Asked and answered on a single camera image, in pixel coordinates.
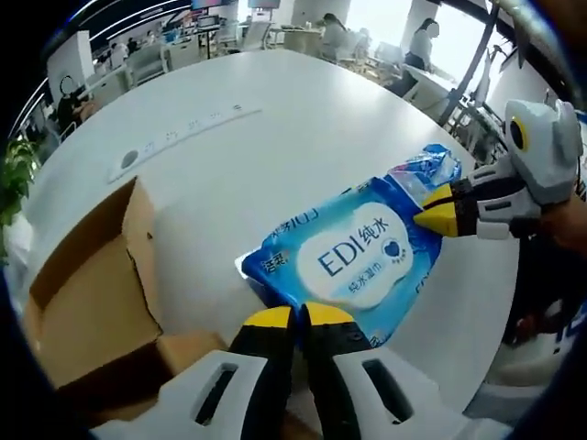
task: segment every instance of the open cardboard box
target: open cardboard box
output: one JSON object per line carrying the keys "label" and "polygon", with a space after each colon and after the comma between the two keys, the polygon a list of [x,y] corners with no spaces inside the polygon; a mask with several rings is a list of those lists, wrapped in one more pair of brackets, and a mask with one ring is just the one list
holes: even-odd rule
{"label": "open cardboard box", "polygon": [[162,333],[153,217],[140,183],[127,183],[60,242],[30,288],[30,347],[90,424],[138,415],[163,383],[224,347],[207,332]]}

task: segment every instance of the cardboard box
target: cardboard box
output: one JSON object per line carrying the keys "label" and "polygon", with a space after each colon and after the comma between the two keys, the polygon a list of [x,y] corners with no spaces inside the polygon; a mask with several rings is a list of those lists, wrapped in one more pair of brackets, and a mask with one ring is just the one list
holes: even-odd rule
{"label": "cardboard box", "polygon": [[30,288],[24,326],[57,393],[81,413],[152,400],[212,349],[215,335],[163,335],[153,207],[137,180],[113,192],[60,242]]}

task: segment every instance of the white round table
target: white round table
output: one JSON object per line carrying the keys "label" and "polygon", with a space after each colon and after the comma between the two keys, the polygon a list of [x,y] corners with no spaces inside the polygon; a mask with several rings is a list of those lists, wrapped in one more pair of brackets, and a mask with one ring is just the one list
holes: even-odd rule
{"label": "white round table", "polygon": [[[261,111],[189,137],[108,184],[124,154],[192,115],[235,104]],[[60,240],[138,173],[156,209],[166,331],[205,327],[229,339],[262,307],[234,260],[283,219],[381,176],[428,143],[472,157],[382,87],[287,50],[241,53],[168,73],[126,93],[50,157],[24,207],[35,227],[23,292]],[[446,239],[391,347],[462,411],[487,373],[512,301],[518,245]]]}

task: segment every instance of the blue plastic package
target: blue plastic package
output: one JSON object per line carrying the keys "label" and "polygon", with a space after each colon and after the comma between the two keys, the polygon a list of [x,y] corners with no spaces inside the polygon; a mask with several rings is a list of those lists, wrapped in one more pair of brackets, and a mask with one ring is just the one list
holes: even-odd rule
{"label": "blue plastic package", "polygon": [[439,186],[460,179],[462,167],[450,150],[431,144],[422,153],[389,170],[385,180],[399,183],[419,205]]}
{"label": "blue plastic package", "polygon": [[393,177],[372,178],[280,225],[242,271],[277,303],[348,311],[377,347],[402,322],[440,253],[441,237],[413,221],[420,211]]}

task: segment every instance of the metal pole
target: metal pole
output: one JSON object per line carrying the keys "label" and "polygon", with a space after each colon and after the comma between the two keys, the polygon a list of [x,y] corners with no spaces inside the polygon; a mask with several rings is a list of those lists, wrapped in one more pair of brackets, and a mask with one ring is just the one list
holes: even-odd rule
{"label": "metal pole", "polygon": [[477,70],[477,67],[479,66],[479,62],[481,61],[483,53],[485,52],[485,49],[487,48],[487,44],[489,43],[489,38],[491,37],[492,32],[493,32],[493,28],[495,27],[495,23],[497,22],[497,13],[498,12],[499,12],[499,6],[496,3],[494,3],[492,6],[492,12],[489,15],[489,19],[487,20],[487,24],[485,25],[485,30],[483,31],[481,41],[479,41],[479,46],[477,46],[477,50],[475,51],[475,54],[473,55],[473,59],[471,61],[469,69],[467,69],[465,76],[463,77],[462,81],[459,84],[459,87],[456,90],[453,90],[449,93],[449,104],[447,105],[447,108],[442,113],[442,115],[440,116],[440,118],[438,119],[438,122],[437,122],[441,127],[446,125],[447,122],[449,121],[450,115],[452,115],[452,112],[454,112],[455,108],[457,108],[457,105],[459,104],[459,99],[466,92],[467,86],[471,82],[473,74],[475,73],[475,71]]}

